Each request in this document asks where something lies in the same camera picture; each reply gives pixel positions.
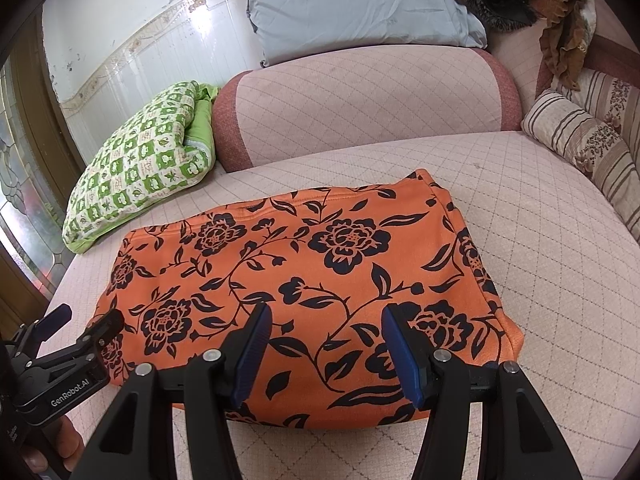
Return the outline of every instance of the orange floral cloth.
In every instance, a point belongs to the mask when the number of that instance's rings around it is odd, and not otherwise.
[[[391,186],[319,187],[214,208],[130,232],[96,315],[126,329],[103,357],[115,383],[136,364],[185,364],[273,311],[270,344],[233,420],[361,428],[421,418],[380,334],[402,306],[416,330],[468,363],[514,360],[502,311],[460,211],[425,170]]]

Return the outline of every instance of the striped cushion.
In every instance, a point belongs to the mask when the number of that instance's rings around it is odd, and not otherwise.
[[[572,91],[554,79],[552,88],[616,130],[629,147],[636,168],[640,167],[640,90],[587,68],[580,73],[578,83],[580,91]]]
[[[640,242],[640,177],[619,131],[552,89],[536,100],[522,129],[591,179]]]

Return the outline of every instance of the sofa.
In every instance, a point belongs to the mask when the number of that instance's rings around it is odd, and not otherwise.
[[[82,332],[129,230],[308,187],[396,182],[426,168],[450,191],[505,312],[525,333],[519,363],[583,476],[613,478],[640,438],[640,247],[586,177],[520,131],[523,112],[550,82],[535,48],[539,32],[540,22],[496,36],[493,55],[375,46],[236,76],[214,105],[214,170],[76,256],[51,303],[68,303],[74,318],[42,352]],[[597,41],[605,53],[625,49],[624,62],[640,58],[620,42]],[[115,393],[108,386],[71,412],[85,439]],[[229,422],[249,480],[410,478],[425,426]],[[174,429],[178,477],[190,478],[178,409]],[[480,437],[474,405],[465,479],[476,477]]]

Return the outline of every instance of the pink sofa cushion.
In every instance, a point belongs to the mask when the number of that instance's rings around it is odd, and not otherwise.
[[[515,84],[495,57],[452,46],[387,45],[244,72],[214,104],[227,171],[384,142],[517,130]]]

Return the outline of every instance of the human hand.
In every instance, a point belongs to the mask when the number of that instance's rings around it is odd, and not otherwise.
[[[68,471],[73,471],[84,451],[84,442],[66,415],[60,417],[60,422],[62,425],[56,437],[55,448],[63,458],[65,468]],[[33,447],[22,446],[20,453],[29,469],[34,473],[43,473],[49,467],[44,455]]]

